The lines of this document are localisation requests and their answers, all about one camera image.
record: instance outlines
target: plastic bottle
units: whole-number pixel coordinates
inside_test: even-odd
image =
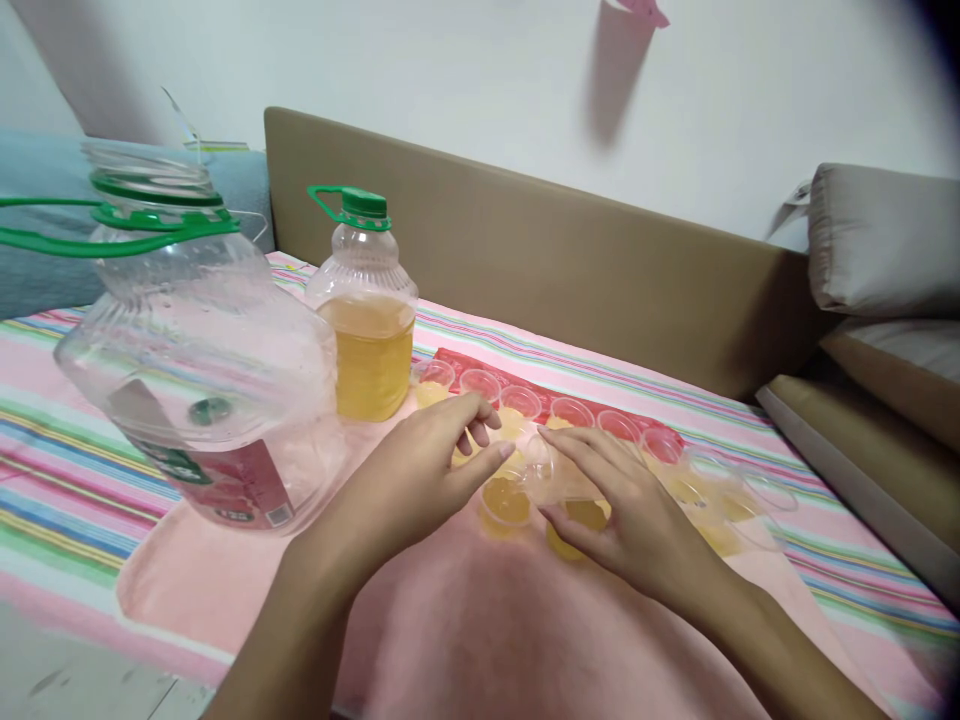
[[[79,245],[101,257],[107,292],[57,345],[57,363],[202,515],[302,528],[345,454],[331,328],[274,284],[206,168],[87,154],[106,203]],[[76,243],[30,241],[80,255]],[[131,255],[138,245],[158,249]]]
[[[407,395],[417,286],[400,265],[387,201],[353,187],[307,192],[340,225],[333,254],[307,285],[306,302],[337,334],[337,408],[353,420],[382,422]],[[333,212],[319,193],[339,193]]]

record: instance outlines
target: cushion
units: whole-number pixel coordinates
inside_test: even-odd
[[[862,387],[960,453],[960,321],[848,321],[821,345]]]
[[[90,138],[34,135],[0,130],[0,197],[62,197],[98,199],[87,176],[90,163],[81,144]],[[136,150],[152,146],[101,141]],[[196,153],[170,150],[170,157],[195,161]],[[257,242],[264,252],[274,249],[270,188],[263,153],[216,153],[204,158],[213,185],[228,208],[263,213],[267,231]],[[263,227],[258,217],[240,216],[243,233],[253,238]],[[39,232],[64,240],[86,240],[96,227],[90,208],[42,205],[0,210],[0,225]],[[52,308],[85,305],[103,293],[92,260],[40,255],[0,245],[0,320]]]
[[[957,612],[960,457],[866,393],[780,375],[757,399],[831,489]]]
[[[960,317],[960,182],[821,165],[809,237],[810,289],[824,310]]]

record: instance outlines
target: pink wall decoration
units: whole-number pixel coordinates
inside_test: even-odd
[[[617,0],[630,12],[636,13],[640,17],[647,18],[654,27],[665,28],[670,25],[667,16],[660,12],[657,7],[657,0]]]

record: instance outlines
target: gray cushion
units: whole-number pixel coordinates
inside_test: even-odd
[[[960,182],[821,165],[809,236],[810,288],[824,310],[960,317]]]
[[[960,453],[960,321],[856,319],[821,344],[857,383]]]
[[[0,130],[0,197],[63,197],[98,199],[87,176],[90,164],[81,151],[89,138],[34,135]],[[136,149],[132,143],[111,143]],[[195,160],[188,151],[169,151],[180,160]],[[213,185],[228,208],[266,215],[268,228],[257,245],[274,249],[266,156],[236,152],[211,154],[205,162]],[[243,233],[253,238],[260,218],[241,217]],[[90,208],[44,205],[0,210],[0,225],[31,230],[64,240],[86,240],[96,227]],[[0,320],[58,307],[85,305],[103,293],[91,260],[39,255],[0,245]]]

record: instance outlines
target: floor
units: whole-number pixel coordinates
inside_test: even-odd
[[[212,692],[48,632],[0,603],[3,720],[197,720]]]

